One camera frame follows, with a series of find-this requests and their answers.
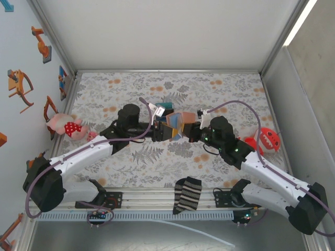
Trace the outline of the aluminium left side rail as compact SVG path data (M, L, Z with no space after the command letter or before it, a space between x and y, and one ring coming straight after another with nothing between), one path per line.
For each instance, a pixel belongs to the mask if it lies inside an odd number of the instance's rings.
M68 89L69 92L67 98L65 99L65 108L61 110L62 113L71 112L79 88L79 83L81 81L80 78L81 76L79 76L79 79L77 79L76 76L75 79L71 81ZM66 134L59 135L55 133L53 147L48 159L53 169L60 173L64 184L68 183L75 172L80 170L80 167L77 167L78 161L76 159L81 158L78 156L82 154L80 151L82 148L81 146L76 146L73 150L67 150L65 153L61 153L63 150L62 144L66 137Z

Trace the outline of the floral patterned tablecloth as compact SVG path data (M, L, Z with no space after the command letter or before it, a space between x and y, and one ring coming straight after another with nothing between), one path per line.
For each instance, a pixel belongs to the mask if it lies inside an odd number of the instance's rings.
M83 73L71 114L95 132L105 130L126 104L148 111L140 102L170 102L176 111L212 109L224 116L240 138L253 136L257 122L275 129L258 74L213 73ZM130 143L115 155L79 171L82 180L95 179L104 187L173 188L185 177L202 181L204 188L230 188L242 178L265 187L256 177L227 165L211 147L177 141Z

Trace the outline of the pink plush toy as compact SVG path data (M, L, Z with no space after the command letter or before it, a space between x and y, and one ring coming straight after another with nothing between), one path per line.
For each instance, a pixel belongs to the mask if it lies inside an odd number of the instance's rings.
M46 122L46 125L59 135L66 134L73 141L86 139L88 142L98 136L89 126L82 125L81 119L74 119L71 115L56 113Z

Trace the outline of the wide striped dark sock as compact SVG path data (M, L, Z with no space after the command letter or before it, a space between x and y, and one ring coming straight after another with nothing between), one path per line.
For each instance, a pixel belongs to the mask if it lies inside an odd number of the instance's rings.
M183 183L179 202L178 212L196 211L202 192L202 181L188 176Z

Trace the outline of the aluminium right upright post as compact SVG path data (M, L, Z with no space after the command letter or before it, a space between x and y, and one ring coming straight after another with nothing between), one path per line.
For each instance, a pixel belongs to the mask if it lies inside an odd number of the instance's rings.
M290 14L283 30L280 33L277 41L275 42L269 56L265 60L264 65L259 71L261 78L268 72L270 66L278 55L280 49L284 46L284 42L287 40L289 34L292 32L293 27L296 25L299 17L306 8L310 0L298 0L296 6L294 7L292 13Z

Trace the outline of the aluminium upright post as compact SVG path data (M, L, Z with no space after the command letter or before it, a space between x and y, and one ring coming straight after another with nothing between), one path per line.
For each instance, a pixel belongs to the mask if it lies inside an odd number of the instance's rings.
M298 0L296 6L294 7L292 13L290 14L283 30L280 33L277 41L275 42L269 56L265 60L264 65L259 71L261 78L268 72L270 66L278 55L280 49L284 46L284 42L287 40L289 34L292 32L293 27L296 25L299 17L306 8L310 0Z
M64 63L65 67L68 70L68 73L71 74L73 79L76 77L77 69L74 67L73 63L70 60L65 47L61 43L59 36L51 22L51 19L48 17L46 11L44 10L40 0L26 0L29 7L33 11L34 15L38 19L42 29L46 32L47 37L49 38L51 44L54 46L59 58Z

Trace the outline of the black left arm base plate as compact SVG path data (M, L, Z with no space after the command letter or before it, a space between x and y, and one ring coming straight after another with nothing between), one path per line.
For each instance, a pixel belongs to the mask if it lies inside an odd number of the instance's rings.
M89 209L92 208L92 205L95 206L102 206L109 209L119 209L121 208L122 204L122 192L105 192L105 193L99 193L98 196L91 202L88 202L90 204L89 206L86 206L79 201L75 203L76 209Z

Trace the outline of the aluminium front rail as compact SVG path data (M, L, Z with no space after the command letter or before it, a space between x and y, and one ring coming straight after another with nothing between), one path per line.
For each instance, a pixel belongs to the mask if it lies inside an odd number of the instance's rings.
M227 191L233 197L232 201L241 204L258 204L265 206L268 209L274 210L275 207L282 205L285 207L297 207L298 203L302 201L307 192L302 191L303 187L297 189L293 187L284 187L283 194L280 194L271 189L259 187L253 183L247 184L244 188L233 189ZM123 193L122 202L127 200L146 200L149 202L149 207L167 207L174 204L174 190L173 189L116 189ZM41 212L48 212L58 207L62 203L75 203L76 201L84 201L91 205L101 206L103 204L102 198L107 196L111 190L106 190L99 184L94 184L90 181L86 182L69 182L57 192L48 194L45 189L42 189L42 201L46 203L45 206L39 206L33 201L33 195L27 195L25 202L25 210L37 208Z

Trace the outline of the orange curved robot wall sticker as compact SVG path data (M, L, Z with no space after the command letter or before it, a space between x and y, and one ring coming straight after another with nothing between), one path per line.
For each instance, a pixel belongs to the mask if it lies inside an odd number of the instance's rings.
M21 70L8 70L7 71L8 76L8 90L14 91L10 95L8 95L9 98L17 95L20 97L20 99L24 102L26 107L20 111L20 114L25 112L27 109L32 107L34 105L34 102L29 102L26 98L26 95L34 90L34 86L28 77L28 75L25 72L22 72ZM29 89L27 91L24 90L24 82L26 82L29 86Z

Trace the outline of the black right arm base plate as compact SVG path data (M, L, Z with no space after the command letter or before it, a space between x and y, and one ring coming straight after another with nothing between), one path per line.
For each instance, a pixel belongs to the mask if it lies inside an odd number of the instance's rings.
M242 195L230 190L213 189L213 196L217 208L259 208L260 205L246 202Z

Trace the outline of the blue orange robot wall sticker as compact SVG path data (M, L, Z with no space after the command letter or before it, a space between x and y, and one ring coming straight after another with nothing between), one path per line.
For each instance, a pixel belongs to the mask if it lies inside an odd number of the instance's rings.
M70 78L61 65L59 66L58 81L60 90L60 100L63 101L64 99L66 99L67 96L68 85L69 85L68 82L70 81Z

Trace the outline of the red monster plush toy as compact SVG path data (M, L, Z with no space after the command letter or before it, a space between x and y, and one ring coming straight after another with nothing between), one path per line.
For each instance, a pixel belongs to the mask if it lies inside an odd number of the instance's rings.
M259 130L257 129L255 131L254 136L246 137L244 139L244 141L248 145L253 147L255 150L256 150L256 140L257 140L258 132ZM269 128L262 127L260 131L260 139L259 139L260 154L264 155L264 153L271 153L271 154L276 153L279 151L280 146L281 146L281 141L280 141L280 137L278 136L278 134Z

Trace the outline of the aluminium back rail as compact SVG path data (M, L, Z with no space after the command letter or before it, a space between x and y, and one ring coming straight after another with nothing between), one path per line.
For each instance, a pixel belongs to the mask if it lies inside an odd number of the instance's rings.
M258 70L242 69L81 69L76 74L83 73L213 73L213 74L259 74Z

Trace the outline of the aluminium rail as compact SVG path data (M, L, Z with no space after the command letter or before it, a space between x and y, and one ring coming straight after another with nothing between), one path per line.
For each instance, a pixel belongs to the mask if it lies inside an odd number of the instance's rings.
M81 69L76 74L83 73L213 73L213 74L259 74L258 70L242 69Z
M80 78L81 76L79 76L79 79L77 79L76 76L75 79L71 81L68 89L69 92L67 98L65 99L65 108L61 110L62 113L71 112L79 88L79 83L81 81ZM75 172L80 170L80 167L77 167L78 161L76 159L81 158L78 156L82 154L80 151L82 148L81 146L76 146L73 150L67 150L65 153L61 153L63 150L62 144L66 137L66 134L59 135L55 133L53 147L48 159L53 169L60 173L64 184L68 183Z
M233 189L227 191L233 197L232 201L241 204L258 204L265 206L268 209L274 210L275 207L282 205L285 207L297 207L298 203L302 201L307 192L302 191L303 187L297 189L293 187L284 187L283 194L280 194L271 189L259 187L253 183L247 184L244 188ZM167 207L174 204L174 190L173 189L116 189L123 193L122 202L127 200L146 200L149 202L149 207ZM45 189L42 189L42 201L46 203L45 206L39 206L33 201L33 195L27 195L25 202L25 210L37 208L41 212L48 212L58 207L62 203L75 203L76 201L84 201L91 205L101 206L103 204L102 198L107 196L111 190L106 190L99 184L94 184L90 181L86 182L69 182L57 192L48 194Z
M281 139L281 147L280 147L280 149L281 149L281 152L282 152L282 154L284 156L284 162L285 162L285 166L287 168L286 171L287 171L288 174L293 175L292 167L291 167L288 155L287 155L287 151L286 151L286 148L285 148L284 140L283 140L283 137L282 137L282 134L281 134L280 127L278 125L278 121L277 121L276 114L275 114L275 111L274 111L274 108L273 108L273 105L272 105L270 94L269 94L269 91L268 91L267 86L265 84L265 81L263 80L263 77L261 75L260 75L260 80L262 82L262 86L263 86L264 91L265 91L267 102L268 102L269 108L271 110L271 115L272 115L272 118L273 118L273 123L274 123L274 126L275 126L275 130L279 134L279 137Z

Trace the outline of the aluminium left upright post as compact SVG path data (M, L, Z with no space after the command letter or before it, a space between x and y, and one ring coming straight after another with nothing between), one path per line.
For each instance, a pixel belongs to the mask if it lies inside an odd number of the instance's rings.
M76 77L77 69L74 67L73 63L70 60L65 47L61 43L59 36L51 22L51 19L48 17L46 11L44 10L40 0L26 0L29 7L33 11L34 15L38 19L42 29L46 32L47 37L49 38L51 44L54 46L59 58L64 63L65 67L68 70L68 73L71 74L73 79Z

